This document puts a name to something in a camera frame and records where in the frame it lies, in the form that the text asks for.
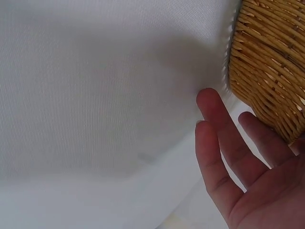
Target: rattan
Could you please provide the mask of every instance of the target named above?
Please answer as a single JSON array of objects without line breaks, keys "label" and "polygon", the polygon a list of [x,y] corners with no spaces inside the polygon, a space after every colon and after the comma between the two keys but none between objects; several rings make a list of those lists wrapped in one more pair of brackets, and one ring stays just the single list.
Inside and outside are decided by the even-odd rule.
[{"label": "rattan", "polygon": [[305,131],[303,0],[243,0],[229,81],[234,94],[287,143]]}]

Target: skin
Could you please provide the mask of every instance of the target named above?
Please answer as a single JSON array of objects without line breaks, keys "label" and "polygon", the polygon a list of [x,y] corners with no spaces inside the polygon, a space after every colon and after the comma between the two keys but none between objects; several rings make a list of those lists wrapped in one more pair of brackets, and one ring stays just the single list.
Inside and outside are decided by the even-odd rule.
[{"label": "skin", "polygon": [[[197,104],[205,121],[196,125],[196,155],[206,190],[230,229],[305,228],[305,144],[292,148],[251,113],[239,123],[270,168],[255,157],[220,96],[204,89]],[[230,178],[221,153],[246,188]]]}]

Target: palm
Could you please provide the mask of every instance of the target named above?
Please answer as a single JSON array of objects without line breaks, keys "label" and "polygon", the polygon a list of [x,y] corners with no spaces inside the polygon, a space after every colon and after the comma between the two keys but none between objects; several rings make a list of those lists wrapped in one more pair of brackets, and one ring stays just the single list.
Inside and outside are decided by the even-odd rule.
[{"label": "palm", "polygon": [[[239,121],[269,169],[251,153],[214,90],[201,91],[197,103],[207,120],[196,127],[198,162],[207,191],[229,227],[305,228],[305,154],[295,156],[273,131],[244,113]],[[219,146],[246,193],[229,177]]]}]

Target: finger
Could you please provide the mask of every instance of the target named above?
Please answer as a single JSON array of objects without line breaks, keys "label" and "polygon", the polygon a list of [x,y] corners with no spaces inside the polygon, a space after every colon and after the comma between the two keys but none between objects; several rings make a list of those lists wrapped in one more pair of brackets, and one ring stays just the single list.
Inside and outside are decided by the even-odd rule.
[{"label": "finger", "polygon": [[285,141],[250,112],[241,114],[239,123],[271,167],[279,166],[294,157]]},{"label": "finger", "polygon": [[290,147],[295,155],[305,154],[305,136],[302,135]]},{"label": "finger", "polygon": [[244,194],[232,181],[221,159],[218,138],[210,123],[197,124],[196,156],[206,190],[226,221]]},{"label": "finger", "polygon": [[215,90],[202,90],[198,94],[197,104],[204,118],[215,128],[228,165],[242,184],[250,187],[268,167],[252,154]]}]

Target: white cloth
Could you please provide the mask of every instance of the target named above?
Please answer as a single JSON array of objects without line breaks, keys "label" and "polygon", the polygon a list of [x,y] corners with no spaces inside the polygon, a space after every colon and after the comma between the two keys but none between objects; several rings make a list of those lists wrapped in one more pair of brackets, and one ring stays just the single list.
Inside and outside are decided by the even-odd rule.
[{"label": "white cloth", "polygon": [[0,227],[153,229],[200,177],[238,0],[0,1]]}]

